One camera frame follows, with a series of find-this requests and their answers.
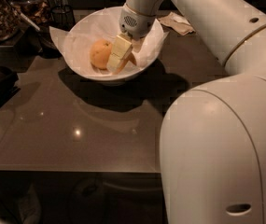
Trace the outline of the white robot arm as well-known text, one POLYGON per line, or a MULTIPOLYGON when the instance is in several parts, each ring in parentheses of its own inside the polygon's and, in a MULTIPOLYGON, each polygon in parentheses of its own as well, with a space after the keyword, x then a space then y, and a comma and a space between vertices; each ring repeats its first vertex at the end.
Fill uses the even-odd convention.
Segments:
MULTIPOLYGON (((126 0, 119 27, 148 34, 163 0, 126 0)), ((169 107, 160 165, 169 224, 266 224, 266 14, 244 0, 171 0, 228 77, 169 107)))

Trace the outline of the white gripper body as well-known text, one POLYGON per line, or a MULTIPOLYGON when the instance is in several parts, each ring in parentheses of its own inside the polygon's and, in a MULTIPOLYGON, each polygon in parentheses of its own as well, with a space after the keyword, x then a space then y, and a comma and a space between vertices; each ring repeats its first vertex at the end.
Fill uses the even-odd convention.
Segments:
POLYGON ((133 11, 127 5, 122 7, 119 17, 120 30, 134 40, 147 36, 154 23, 154 16, 147 16, 133 11))

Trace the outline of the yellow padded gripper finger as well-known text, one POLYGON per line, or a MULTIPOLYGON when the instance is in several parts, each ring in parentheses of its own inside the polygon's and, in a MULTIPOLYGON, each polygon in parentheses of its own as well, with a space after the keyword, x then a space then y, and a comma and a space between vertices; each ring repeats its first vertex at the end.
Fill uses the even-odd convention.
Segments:
POLYGON ((139 38, 137 40, 133 39, 132 40, 133 52, 138 53, 142 49, 142 46, 144 44, 144 41, 145 41, 145 39, 143 37, 142 38, 139 38))
POLYGON ((131 37, 126 33, 117 35, 107 62, 107 70, 113 74, 117 73, 121 64, 132 50, 133 43, 131 37))

